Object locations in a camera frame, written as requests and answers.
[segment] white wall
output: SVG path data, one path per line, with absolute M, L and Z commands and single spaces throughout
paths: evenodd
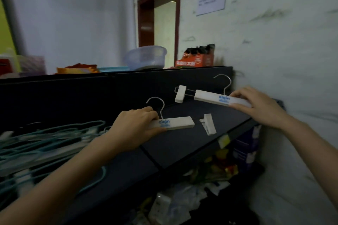
M 167 49 L 165 68 L 174 66 L 176 3 L 172 1 L 154 2 L 154 43 Z
M 201 16 L 196 5 L 181 0 L 178 58 L 187 47 L 215 43 L 216 60 L 238 71 L 234 88 L 249 84 L 283 100 L 338 147 L 338 0 L 226 0 L 225 10 Z M 268 130 L 261 162 L 267 171 L 251 206 L 263 224 L 338 223 L 286 138 Z
M 135 48 L 133 0 L 13 0 L 24 55 L 48 73 L 75 63 L 120 66 Z

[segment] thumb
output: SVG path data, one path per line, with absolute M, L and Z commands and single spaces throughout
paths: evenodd
M 147 130 L 147 135 L 149 138 L 153 138 L 154 136 L 166 132 L 167 129 L 164 127 L 155 127 L 152 129 Z
M 237 104 L 237 103 L 230 104 L 229 107 L 234 108 L 235 110 L 241 111 L 251 116 L 252 108 L 248 108 L 242 104 Z

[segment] hand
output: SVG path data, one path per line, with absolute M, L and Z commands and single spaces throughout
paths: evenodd
M 163 127 L 148 129 L 149 123 L 154 119 L 159 117 L 152 107 L 122 111 L 109 131 L 100 138 L 103 137 L 102 140 L 107 141 L 105 145 L 107 148 L 117 149 L 117 152 L 136 149 L 150 138 L 167 130 Z
M 281 129 L 282 125 L 291 118 L 275 100 L 250 86 L 236 90 L 230 96 L 247 99 L 252 108 L 241 104 L 231 104 L 230 107 L 248 114 L 262 125 Z

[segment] blue logo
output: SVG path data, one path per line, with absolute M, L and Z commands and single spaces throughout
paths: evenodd
M 161 127 L 170 127 L 170 121 L 169 120 L 160 120 L 158 122 L 159 124 L 161 124 Z
M 224 95 L 220 95 L 218 98 L 220 102 L 225 102 L 225 103 L 229 103 L 228 100 L 230 100 L 229 97 L 224 96 Z

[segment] forearm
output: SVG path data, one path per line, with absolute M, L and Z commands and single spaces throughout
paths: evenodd
M 338 150 L 295 118 L 287 119 L 281 130 L 338 208 Z
M 46 224 L 65 207 L 95 172 L 114 156 L 114 148 L 105 153 L 102 140 L 96 138 L 77 155 L 55 170 L 26 196 L 0 213 L 0 224 Z

